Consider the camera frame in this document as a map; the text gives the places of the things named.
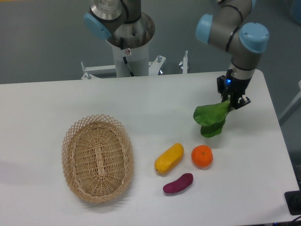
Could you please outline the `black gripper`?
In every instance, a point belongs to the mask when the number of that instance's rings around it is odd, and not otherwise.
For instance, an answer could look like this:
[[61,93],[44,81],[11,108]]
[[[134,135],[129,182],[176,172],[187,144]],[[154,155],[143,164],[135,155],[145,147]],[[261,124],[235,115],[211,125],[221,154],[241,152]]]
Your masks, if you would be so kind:
[[251,100],[245,95],[250,78],[238,78],[232,69],[229,69],[225,75],[217,78],[217,90],[222,97],[222,102],[231,97],[231,106],[237,110],[249,103]]

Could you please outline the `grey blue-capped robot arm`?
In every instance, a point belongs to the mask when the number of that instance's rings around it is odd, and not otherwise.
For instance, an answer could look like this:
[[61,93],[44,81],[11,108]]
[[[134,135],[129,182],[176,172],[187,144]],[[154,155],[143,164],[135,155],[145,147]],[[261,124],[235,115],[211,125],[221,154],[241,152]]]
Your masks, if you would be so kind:
[[[217,79],[218,92],[234,109],[249,104],[247,86],[269,41],[262,24],[247,23],[254,0],[220,0],[216,15],[203,15],[196,38],[231,54],[227,73]],[[155,33],[153,20],[141,11],[139,0],[93,0],[84,24],[97,38],[112,47],[118,77],[156,75],[161,60],[149,64],[149,43]]]

